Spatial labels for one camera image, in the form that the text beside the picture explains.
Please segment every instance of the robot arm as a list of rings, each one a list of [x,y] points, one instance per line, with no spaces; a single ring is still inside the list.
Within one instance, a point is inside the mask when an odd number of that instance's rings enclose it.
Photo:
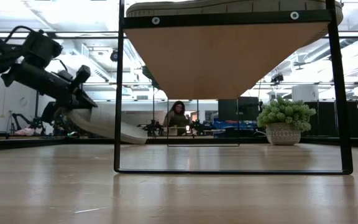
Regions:
[[[30,31],[22,45],[7,44],[17,29]],[[63,47],[28,27],[18,26],[5,41],[0,39],[0,74],[6,87],[13,81],[37,90],[41,95],[56,99],[56,105],[68,109],[97,107],[96,103],[80,88],[91,76],[90,68],[82,65],[73,78],[67,71],[50,73],[45,71],[49,63],[59,56]]]

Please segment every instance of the black metal table frame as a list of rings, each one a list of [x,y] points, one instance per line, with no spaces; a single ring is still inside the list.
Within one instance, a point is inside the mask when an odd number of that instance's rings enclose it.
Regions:
[[[346,123],[346,92],[342,67],[341,48],[336,18],[335,0],[326,0],[326,10],[292,12],[248,12],[229,14],[196,14],[158,17],[128,17],[124,15],[125,0],[119,1],[118,62],[116,90],[116,123],[114,143],[114,170],[128,174],[283,174],[283,175],[344,175],[353,173],[352,147],[349,127]],[[121,111],[122,111],[122,59],[124,53],[124,29],[148,29],[159,27],[224,26],[241,24],[284,24],[329,22],[328,34],[333,65],[337,119],[341,147],[342,170],[139,170],[122,169]]]

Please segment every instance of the white woven pot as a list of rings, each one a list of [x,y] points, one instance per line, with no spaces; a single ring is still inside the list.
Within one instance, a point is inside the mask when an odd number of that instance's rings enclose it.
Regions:
[[[301,141],[301,131],[287,123],[273,123],[266,127],[267,140],[270,144],[293,146]]]

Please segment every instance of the woman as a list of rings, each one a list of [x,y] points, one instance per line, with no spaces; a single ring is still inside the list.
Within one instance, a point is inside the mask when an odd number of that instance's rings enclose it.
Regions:
[[[164,119],[165,127],[180,127],[178,135],[181,136],[186,133],[185,127],[191,123],[189,116],[185,116],[185,105],[182,101],[176,101],[171,110],[167,113]]]

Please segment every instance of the shelf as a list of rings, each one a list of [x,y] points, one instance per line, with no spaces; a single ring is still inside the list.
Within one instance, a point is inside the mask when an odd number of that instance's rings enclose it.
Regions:
[[[168,98],[235,99],[327,34],[328,10],[292,13],[127,17],[124,32]]]

